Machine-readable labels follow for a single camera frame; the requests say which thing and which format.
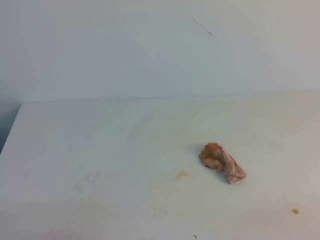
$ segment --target white wall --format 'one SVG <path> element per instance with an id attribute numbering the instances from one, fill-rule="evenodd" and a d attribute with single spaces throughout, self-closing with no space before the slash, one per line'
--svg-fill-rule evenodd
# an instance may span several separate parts
<path id="1" fill-rule="evenodd" d="M 316 0 L 2 0 L 0 98 L 320 89 L 319 9 Z"/>

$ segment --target meat piece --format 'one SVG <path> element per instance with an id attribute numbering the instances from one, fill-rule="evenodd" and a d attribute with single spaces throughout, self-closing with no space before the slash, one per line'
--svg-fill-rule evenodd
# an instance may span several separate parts
<path id="1" fill-rule="evenodd" d="M 229 184 L 245 179 L 247 174 L 236 161 L 217 143 L 209 142 L 204 146 L 199 158 L 210 169 L 222 170 Z"/>

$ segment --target stain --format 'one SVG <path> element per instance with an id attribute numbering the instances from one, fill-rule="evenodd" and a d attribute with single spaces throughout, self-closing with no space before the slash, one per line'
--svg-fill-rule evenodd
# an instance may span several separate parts
<path id="1" fill-rule="evenodd" d="M 176 176 L 175 180 L 180 180 L 182 178 L 188 178 L 190 174 L 187 171 L 180 171 Z"/>
<path id="2" fill-rule="evenodd" d="M 296 209 L 296 208 L 293 208 L 293 209 L 291 210 L 291 212 L 292 212 L 293 214 L 299 214 L 299 210 Z"/>
<path id="3" fill-rule="evenodd" d="M 95 173 L 96 179 L 99 179 L 99 178 L 101 177 L 101 175 L 102 175 L 102 171 L 97 171 L 97 172 Z"/>
<path id="4" fill-rule="evenodd" d="M 91 172 L 90 173 L 88 173 L 88 174 L 86 174 L 85 176 L 84 176 L 84 179 L 86 180 L 86 182 L 89 184 L 90 183 L 90 178 L 91 178 Z"/>
<path id="5" fill-rule="evenodd" d="M 185 168 L 185 170 L 187 170 L 189 178 L 179 181 L 175 180 L 175 176 L 183 176 L 183 174 L 179 174 L 180 172 L 177 171 L 171 177 L 172 180 L 168 178 L 166 180 L 159 179 L 158 182 L 150 183 L 148 193 L 150 195 L 149 204 L 151 210 L 146 214 L 148 219 L 165 218 L 166 215 L 168 216 L 166 211 L 168 210 L 169 212 L 170 210 L 170 217 L 179 223 L 192 225 L 199 221 L 195 216 L 201 216 L 201 219 L 206 219 L 205 221 L 201 221 L 201 227 L 209 231 L 212 230 L 212 223 L 219 224 L 219 226 L 222 225 L 222 221 L 218 219 L 224 219 L 223 216 L 226 209 L 220 206 L 224 206 L 226 202 L 225 196 L 227 194 L 233 197 L 231 199 L 237 199 L 237 197 L 240 196 L 241 201 L 245 202 L 244 199 L 246 199 L 248 195 L 247 192 L 229 192 L 224 184 L 215 181 L 215 176 L 210 172 L 203 171 L 202 167 L 190 167 L 188 169 Z M 215 190 L 223 191 L 225 194 L 216 194 Z M 212 199 L 215 199 L 218 204 L 213 205 Z M 229 221 L 236 220 L 238 220 L 238 218 L 232 218 Z"/>
<path id="6" fill-rule="evenodd" d="M 72 187 L 72 189 L 81 194 L 85 188 L 82 185 L 80 185 L 79 183 L 77 183 Z"/>

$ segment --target white table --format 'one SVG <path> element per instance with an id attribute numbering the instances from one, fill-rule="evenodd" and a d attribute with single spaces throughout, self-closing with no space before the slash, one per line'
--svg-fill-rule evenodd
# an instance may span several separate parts
<path id="1" fill-rule="evenodd" d="M 207 142 L 248 177 L 205 168 Z M 317 92 L 25 104 L 0 156 L 0 238 L 319 240 L 319 155 Z"/>

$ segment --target orange speck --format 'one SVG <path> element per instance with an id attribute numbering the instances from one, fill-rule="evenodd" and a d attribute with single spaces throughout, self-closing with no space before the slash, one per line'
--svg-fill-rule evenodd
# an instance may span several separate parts
<path id="1" fill-rule="evenodd" d="M 293 208 L 293 209 L 291 210 L 291 212 L 292 212 L 293 214 L 299 214 L 299 211 L 298 211 L 298 209 L 296 209 L 296 208 Z"/>
<path id="2" fill-rule="evenodd" d="M 180 171 L 176 176 L 175 176 L 175 180 L 179 180 L 182 178 L 187 178 L 189 177 L 189 173 L 186 171 Z"/>

